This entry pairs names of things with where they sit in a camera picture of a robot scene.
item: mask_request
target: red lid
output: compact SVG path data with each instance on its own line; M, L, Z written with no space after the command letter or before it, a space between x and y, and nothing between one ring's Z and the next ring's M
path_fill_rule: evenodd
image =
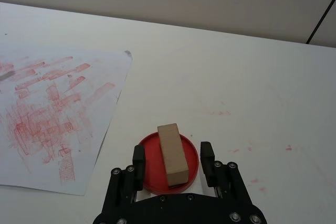
M160 148L158 132L145 137L140 144L145 148L146 170L143 187L154 194L178 194L186 190L193 183L198 170L197 150L185 136L181 136L182 146L189 168L189 180L185 184L169 187Z

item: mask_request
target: black line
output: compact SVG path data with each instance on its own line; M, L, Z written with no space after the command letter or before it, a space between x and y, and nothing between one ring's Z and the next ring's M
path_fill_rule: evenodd
M325 10L325 12L323 13L320 21L317 23L316 27L314 28L313 32L311 33L311 35L309 36L309 39L307 40L306 44L309 44L309 42L311 41L311 39L313 38L314 34L316 33L317 29L319 29L320 25L322 24L324 18L326 17L326 15L328 14L329 10L331 9L332 5L334 4L335 0L332 0L329 4L329 6L327 7L327 9Z

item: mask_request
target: rectangular block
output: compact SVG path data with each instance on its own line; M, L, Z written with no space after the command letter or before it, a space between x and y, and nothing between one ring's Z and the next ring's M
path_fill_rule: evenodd
M177 124L168 124L157 127L160 137L160 146L166 168L169 186L187 183L189 179L188 164L185 159L182 142Z

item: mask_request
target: white table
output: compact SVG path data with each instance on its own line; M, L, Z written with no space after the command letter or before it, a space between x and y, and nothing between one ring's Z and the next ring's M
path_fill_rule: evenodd
M334 223L336 49L11 4L0 41L133 55L86 195L0 186L1 223L92 223L111 168L168 123L237 162L268 223ZM187 191L211 194L199 171Z

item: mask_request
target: paper sheet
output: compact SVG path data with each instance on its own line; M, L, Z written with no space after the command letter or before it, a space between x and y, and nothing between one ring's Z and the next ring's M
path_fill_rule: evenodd
M131 62L0 43L0 184L84 195Z

